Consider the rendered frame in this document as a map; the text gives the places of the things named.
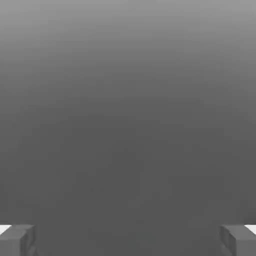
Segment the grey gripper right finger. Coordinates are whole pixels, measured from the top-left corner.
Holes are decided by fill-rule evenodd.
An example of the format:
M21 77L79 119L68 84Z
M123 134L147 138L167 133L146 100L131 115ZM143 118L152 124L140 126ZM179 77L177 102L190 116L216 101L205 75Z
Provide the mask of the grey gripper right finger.
M228 224L219 227L222 256L256 256L256 224Z

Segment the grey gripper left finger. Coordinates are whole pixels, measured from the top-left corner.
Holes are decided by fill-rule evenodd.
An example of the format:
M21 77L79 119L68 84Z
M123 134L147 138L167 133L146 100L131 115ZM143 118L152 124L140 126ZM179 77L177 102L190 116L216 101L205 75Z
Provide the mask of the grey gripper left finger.
M0 256L38 256L36 241L35 225L11 225L0 235Z

